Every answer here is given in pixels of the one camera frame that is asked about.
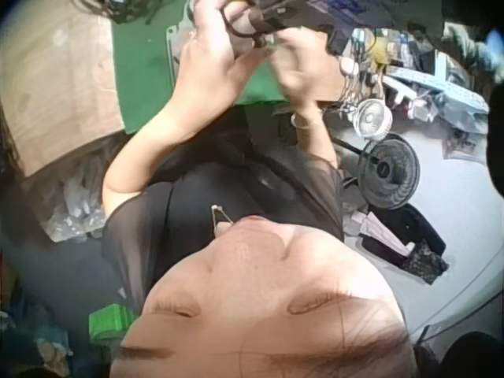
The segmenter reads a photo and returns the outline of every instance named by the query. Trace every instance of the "desk fan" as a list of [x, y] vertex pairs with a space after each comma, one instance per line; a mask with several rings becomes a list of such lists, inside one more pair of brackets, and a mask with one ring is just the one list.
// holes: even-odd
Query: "desk fan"
[[396, 134], [368, 142], [364, 150], [340, 140], [333, 142], [359, 155], [357, 182], [365, 200], [381, 209], [397, 209], [413, 196], [420, 163], [411, 145]]

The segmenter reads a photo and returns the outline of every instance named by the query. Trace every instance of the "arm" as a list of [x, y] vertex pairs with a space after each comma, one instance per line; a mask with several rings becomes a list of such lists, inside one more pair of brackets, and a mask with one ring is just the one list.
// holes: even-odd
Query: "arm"
[[186, 128], [177, 111], [167, 105], [124, 146], [103, 181], [107, 216], [145, 189], [166, 154], [191, 137], [183, 133]]
[[317, 105], [295, 110], [295, 124], [299, 148], [338, 169], [336, 152]]
[[226, 2], [197, 2], [196, 30], [184, 46], [172, 98], [124, 146], [106, 173], [102, 189], [106, 216], [146, 188], [166, 154], [229, 108], [266, 58], [264, 49], [235, 58], [220, 12]]
[[317, 106], [314, 89], [327, 72], [320, 64], [327, 60], [326, 39], [305, 28], [290, 28], [277, 33], [280, 41], [294, 51], [297, 67], [286, 67], [273, 59], [279, 84], [295, 112], [298, 147], [308, 154], [329, 162], [335, 169], [338, 162], [322, 112]]

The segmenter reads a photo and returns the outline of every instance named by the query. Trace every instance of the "woman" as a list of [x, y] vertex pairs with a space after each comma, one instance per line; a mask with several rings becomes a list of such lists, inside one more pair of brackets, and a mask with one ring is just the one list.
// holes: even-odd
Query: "woman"
[[[203, 131], [268, 55], [234, 58], [225, 3], [198, 2], [173, 97], [106, 174], [104, 254], [141, 313], [112, 376], [411, 376], [391, 289], [343, 244], [338, 162], [312, 95], [324, 79], [317, 41], [279, 34], [298, 56], [297, 71], [278, 72], [296, 150], [260, 153], [240, 132]], [[172, 182], [151, 184], [189, 141], [198, 156], [186, 154]]]

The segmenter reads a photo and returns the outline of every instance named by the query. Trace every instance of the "eye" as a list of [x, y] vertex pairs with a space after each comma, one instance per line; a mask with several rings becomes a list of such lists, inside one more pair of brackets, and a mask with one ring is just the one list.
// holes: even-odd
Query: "eye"
[[179, 317], [192, 318], [201, 313], [199, 304], [189, 295], [177, 295], [165, 298], [156, 298], [150, 313], [163, 313]]
[[302, 315], [314, 311], [323, 305], [333, 302], [335, 300], [346, 300], [350, 296], [347, 293], [339, 291], [326, 291], [322, 294], [314, 294], [313, 292], [306, 292], [296, 297], [287, 306], [287, 312], [291, 315]]

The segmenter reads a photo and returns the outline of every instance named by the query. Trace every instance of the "white table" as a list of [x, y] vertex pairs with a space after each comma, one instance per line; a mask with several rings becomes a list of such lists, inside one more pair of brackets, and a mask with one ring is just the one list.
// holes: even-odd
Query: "white table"
[[[347, 238], [346, 244], [383, 273], [415, 339], [424, 326], [470, 311], [502, 290], [504, 201], [494, 189], [487, 167], [443, 159], [443, 126], [400, 120], [394, 122], [391, 132], [400, 134], [417, 152], [421, 178], [409, 203], [446, 242], [443, 258], [450, 268], [429, 286], [365, 251], [359, 238]], [[353, 128], [337, 133], [356, 147], [365, 145]], [[343, 153], [343, 164], [350, 156]]]

